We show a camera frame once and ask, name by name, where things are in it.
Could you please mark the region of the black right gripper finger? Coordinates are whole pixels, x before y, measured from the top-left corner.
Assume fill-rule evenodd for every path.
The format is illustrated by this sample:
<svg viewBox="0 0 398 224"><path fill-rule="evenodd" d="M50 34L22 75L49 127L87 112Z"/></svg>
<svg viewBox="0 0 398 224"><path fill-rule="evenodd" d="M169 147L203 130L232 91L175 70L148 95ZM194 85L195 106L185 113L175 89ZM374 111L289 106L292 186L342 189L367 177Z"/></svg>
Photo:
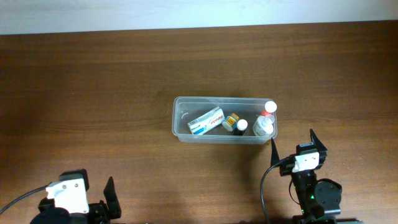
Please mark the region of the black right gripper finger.
<svg viewBox="0 0 398 224"><path fill-rule="evenodd" d="M278 167L280 165L279 153L273 138L271 138L271 167Z"/></svg>
<svg viewBox="0 0 398 224"><path fill-rule="evenodd" d="M310 138L312 143L316 146L318 152L327 152L327 148L323 145L323 143L318 139L313 129L310 129Z"/></svg>

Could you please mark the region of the white squeeze bottle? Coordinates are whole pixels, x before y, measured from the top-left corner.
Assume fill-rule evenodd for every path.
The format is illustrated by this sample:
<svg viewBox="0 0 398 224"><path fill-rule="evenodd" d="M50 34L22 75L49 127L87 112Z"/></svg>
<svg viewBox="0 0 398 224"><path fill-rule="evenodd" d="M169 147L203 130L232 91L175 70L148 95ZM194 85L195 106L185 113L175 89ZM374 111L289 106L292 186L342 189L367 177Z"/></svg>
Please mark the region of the white squeeze bottle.
<svg viewBox="0 0 398 224"><path fill-rule="evenodd" d="M256 136L271 137L274 133L275 117L271 114L259 116L252 128Z"/></svg>

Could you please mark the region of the black bottle white cap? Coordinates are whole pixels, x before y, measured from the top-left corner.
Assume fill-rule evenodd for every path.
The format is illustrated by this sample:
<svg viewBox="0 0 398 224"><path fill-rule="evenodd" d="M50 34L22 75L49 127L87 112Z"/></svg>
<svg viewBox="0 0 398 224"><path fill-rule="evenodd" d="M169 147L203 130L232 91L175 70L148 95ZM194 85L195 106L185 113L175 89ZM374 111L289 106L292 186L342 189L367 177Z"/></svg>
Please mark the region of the black bottle white cap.
<svg viewBox="0 0 398 224"><path fill-rule="evenodd" d="M248 127L248 122L245 119L240 119L236 123L236 128L233 131L234 136L243 136Z"/></svg>

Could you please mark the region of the gold lid small jar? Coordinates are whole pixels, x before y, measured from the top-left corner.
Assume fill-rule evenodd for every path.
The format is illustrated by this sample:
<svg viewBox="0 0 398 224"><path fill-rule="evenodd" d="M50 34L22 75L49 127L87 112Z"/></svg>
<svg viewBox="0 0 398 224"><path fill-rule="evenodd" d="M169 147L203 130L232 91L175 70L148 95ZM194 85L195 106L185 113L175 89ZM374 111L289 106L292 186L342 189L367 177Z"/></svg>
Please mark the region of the gold lid small jar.
<svg viewBox="0 0 398 224"><path fill-rule="evenodd" d="M225 118L222 122L222 126L229 132L232 132L240 120L239 116L235 113L231 113L229 116Z"/></svg>

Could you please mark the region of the white blue small box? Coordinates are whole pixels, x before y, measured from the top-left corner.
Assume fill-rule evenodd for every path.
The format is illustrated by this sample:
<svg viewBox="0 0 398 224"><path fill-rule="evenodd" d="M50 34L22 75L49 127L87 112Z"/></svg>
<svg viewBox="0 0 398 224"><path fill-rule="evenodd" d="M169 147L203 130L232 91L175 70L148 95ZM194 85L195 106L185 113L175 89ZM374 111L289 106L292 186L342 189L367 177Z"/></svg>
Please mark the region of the white blue small box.
<svg viewBox="0 0 398 224"><path fill-rule="evenodd" d="M216 107L189 122L188 127L193 135L203 135L220 125L224 120L225 116L223 110L220 107Z"/></svg>

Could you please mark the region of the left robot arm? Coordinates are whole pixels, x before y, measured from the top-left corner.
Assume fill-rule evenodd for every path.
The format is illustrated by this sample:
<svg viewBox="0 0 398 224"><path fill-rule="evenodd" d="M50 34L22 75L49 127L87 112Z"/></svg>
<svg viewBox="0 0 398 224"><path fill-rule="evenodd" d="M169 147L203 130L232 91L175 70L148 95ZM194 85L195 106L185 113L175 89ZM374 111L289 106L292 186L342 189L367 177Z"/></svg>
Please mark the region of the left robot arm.
<svg viewBox="0 0 398 224"><path fill-rule="evenodd" d="M61 175L58 182L46 187L47 197L39 203L40 213L32 223L38 224L106 224L121 217L114 179L103 190L105 200L88 203L87 178L82 174Z"/></svg>

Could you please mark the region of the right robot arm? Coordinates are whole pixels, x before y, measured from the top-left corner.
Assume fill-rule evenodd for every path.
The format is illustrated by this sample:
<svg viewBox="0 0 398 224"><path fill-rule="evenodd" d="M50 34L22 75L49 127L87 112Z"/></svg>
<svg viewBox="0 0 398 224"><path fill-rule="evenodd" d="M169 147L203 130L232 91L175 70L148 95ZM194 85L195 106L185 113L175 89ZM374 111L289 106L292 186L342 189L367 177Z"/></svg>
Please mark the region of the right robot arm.
<svg viewBox="0 0 398 224"><path fill-rule="evenodd" d="M264 201L264 181L266 175L275 168L279 169L280 176L291 177L290 187L294 187L300 206L301 215L292 217L298 224L328 224L328 223L361 223L355 218L339 220L341 214L342 186L331 179L318 179L315 173L320 169L327 157L328 149L318 139L314 130L310 130L308 143L296 146L296 153L281 159L276 144L271 139L271 165L262 179L260 186L261 203L264 216L270 222Z"/></svg>

